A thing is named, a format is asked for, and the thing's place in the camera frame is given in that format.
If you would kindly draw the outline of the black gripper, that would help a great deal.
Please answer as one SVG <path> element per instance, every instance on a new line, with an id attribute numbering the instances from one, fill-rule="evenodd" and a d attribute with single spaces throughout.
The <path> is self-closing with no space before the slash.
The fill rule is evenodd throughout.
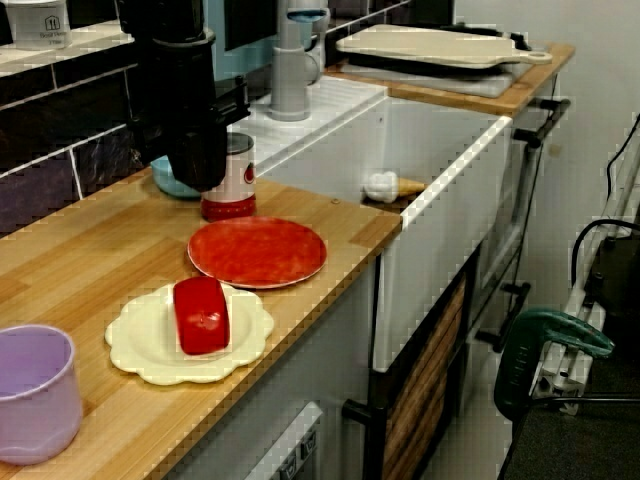
<path id="1" fill-rule="evenodd" d="M 210 191 L 226 175 L 226 127 L 250 114 L 247 82 L 237 76 L 216 90 L 210 29 L 183 42 L 136 34 L 142 107 L 128 122 L 142 165 L 168 156 L 174 177 L 196 191 Z M 171 139 L 169 137 L 185 130 Z"/>

